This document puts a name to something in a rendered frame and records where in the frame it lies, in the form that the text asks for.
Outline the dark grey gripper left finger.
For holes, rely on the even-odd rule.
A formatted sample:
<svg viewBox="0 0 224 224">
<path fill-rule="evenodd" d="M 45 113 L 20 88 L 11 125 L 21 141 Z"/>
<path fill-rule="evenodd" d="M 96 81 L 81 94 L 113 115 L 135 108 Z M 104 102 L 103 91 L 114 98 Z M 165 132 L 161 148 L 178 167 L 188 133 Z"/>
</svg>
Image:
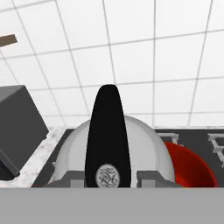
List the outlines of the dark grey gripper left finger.
<svg viewBox="0 0 224 224">
<path fill-rule="evenodd" d="M 67 171 L 66 174 L 59 180 L 55 180 L 46 187 L 56 188 L 84 188 L 85 173 L 83 171 Z"/>
</svg>

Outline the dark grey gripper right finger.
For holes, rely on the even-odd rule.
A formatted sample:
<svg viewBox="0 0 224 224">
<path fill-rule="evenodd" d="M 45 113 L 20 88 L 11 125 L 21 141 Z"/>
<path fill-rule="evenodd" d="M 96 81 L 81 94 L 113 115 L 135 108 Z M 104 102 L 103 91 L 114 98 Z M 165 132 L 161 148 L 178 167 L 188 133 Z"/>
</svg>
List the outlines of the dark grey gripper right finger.
<svg viewBox="0 0 224 224">
<path fill-rule="evenodd" d="M 137 171 L 137 187 L 159 188 L 159 187 L 179 187 L 178 184 L 165 179 L 159 171 Z"/>
</svg>

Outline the red pan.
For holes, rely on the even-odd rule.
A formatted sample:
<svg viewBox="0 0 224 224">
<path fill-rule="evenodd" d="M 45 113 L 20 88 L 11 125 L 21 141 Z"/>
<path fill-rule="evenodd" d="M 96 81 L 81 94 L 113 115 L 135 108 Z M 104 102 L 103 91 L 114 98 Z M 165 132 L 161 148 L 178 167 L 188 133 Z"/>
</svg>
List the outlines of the red pan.
<svg viewBox="0 0 224 224">
<path fill-rule="evenodd" d="M 214 173 L 196 153 L 179 144 L 165 142 L 174 168 L 175 182 L 183 187 L 217 187 Z"/>
</svg>

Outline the black hob with grey grates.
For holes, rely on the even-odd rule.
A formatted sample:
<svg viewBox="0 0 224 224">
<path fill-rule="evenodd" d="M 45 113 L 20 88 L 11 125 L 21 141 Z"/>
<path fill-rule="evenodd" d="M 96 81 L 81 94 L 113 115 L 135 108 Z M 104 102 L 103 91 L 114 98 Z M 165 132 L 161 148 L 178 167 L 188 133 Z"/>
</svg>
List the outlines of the black hob with grey grates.
<svg viewBox="0 0 224 224">
<path fill-rule="evenodd" d="M 70 136 L 74 129 L 66 129 L 57 144 L 53 147 L 50 157 L 44 162 L 40 174 L 36 177 L 32 187 L 42 187 L 48 184 L 53 175 L 53 162 L 59 154 L 62 144 Z M 224 168 L 216 153 L 213 153 L 213 145 L 208 140 L 208 134 L 224 134 L 224 129 L 157 129 L 157 133 L 176 133 L 178 143 L 184 145 L 192 152 L 199 155 L 210 167 L 218 183 L 218 187 L 224 187 Z"/>
</svg>

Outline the dark grey box appliance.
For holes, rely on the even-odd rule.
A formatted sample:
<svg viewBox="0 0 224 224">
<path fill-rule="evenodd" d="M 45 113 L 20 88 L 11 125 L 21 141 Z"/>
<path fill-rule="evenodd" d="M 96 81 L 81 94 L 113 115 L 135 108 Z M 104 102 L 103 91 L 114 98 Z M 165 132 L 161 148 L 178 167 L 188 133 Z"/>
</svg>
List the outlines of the dark grey box appliance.
<svg viewBox="0 0 224 224">
<path fill-rule="evenodd" d="M 0 180 L 13 180 L 48 128 L 26 86 L 0 87 Z"/>
</svg>

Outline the brown wooden shelf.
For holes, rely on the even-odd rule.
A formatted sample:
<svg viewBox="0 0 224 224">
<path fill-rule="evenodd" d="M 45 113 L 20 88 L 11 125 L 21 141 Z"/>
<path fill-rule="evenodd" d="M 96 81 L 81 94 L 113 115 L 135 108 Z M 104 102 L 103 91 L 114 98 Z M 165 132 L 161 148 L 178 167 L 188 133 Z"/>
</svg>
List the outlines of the brown wooden shelf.
<svg viewBox="0 0 224 224">
<path fill-rule="evenodd" d="M 0 47 L 8 46 L 17 43 L 17 38 L 14 34 L 1 36 L 0 37 Z"/>
</svg>

